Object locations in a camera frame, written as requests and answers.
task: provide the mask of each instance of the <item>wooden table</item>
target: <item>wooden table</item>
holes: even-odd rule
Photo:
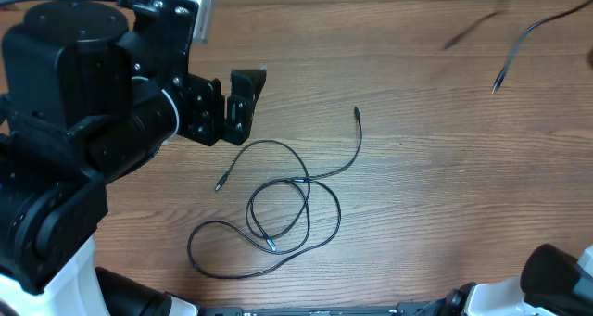
[[[490,90],[527,25],[581,1],[513,2],[447,52],[442,44],[493,2],[218,8],[211,45],[193,48],[190,69],[221,78],[228,94],[231,69],[268,67],[251,140],[284,141],[312,173],[328,171],[350,159],[360,108],[360,157],[326,180],[342,203],[340,232],[257,279],[201,276],[185,251],[193,228],[214,219],[245,228],[251,192],[300,171],[281,148],[264,146],[247,152],[216,194],[239,148],[178,138],[108,187],[96,264],[205,306],[280,308],[442,297],[520,274],[544,243],[579,256],[593,243],[593,9],[533,32],[503,88]],[[0,14],[0,24],[21,16]],[[310,206],[314,243],[334,229],[335,209],[319,189]],[[272,232],[299,207],[287,187],[257,202]],[[294,246],[304,228],[278,247]],[[220,227],[194,249],[208,270],[228,274],[279,260]]]

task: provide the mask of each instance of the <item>metal screw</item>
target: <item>metal screw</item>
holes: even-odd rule
[[[177,7],[175,7],[175,14],[186,15],[186,14],[189,14],[189,10],[185,9],[182,6],[177,6]]]

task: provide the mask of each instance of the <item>black clamp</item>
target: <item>black clamp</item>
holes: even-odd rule
[[[251,134],[259,94],[266,83],[266,70],[233,70],[231,96],[227,99],[222,140],[241,145]]]

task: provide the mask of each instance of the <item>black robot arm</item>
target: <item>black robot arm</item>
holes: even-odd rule
[[[266,80],[265,70],[233,70],[225,119],[220,81],[188,72],[213,4],[118,4],[133,10],[132,30],[111,6],[47,2],[2,42],[9,93],[0,119],[10,135],[0,137],[0,273],[32,294],[107,215],[107,183],[176,133],[241,145]]]

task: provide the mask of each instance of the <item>black cylinder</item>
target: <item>black cylinder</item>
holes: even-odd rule
[[[105,176],[117,180],[130,167],[148,157],[174,132],[175,109],[162,93],[135,107],[126,119],[109,124],[88,143],[92,164]]]
[[[111,316],[169,316],[171,297],[103,268],[96,277]]]

